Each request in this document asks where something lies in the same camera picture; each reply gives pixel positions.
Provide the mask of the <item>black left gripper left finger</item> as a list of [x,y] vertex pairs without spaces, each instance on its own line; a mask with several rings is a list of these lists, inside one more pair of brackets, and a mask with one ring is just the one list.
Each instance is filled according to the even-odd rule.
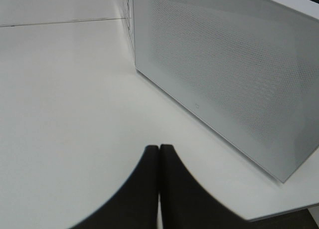
[[100,208],[76,229],[156,229],[158,216],[159,148],[148,145],[136,167]]

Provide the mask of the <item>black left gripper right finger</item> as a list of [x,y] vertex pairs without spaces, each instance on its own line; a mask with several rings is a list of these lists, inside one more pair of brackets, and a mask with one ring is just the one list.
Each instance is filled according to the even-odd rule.
[[159,150],[159,193],[165,229],[250,229],[251,223],[197,182],[172,145]]

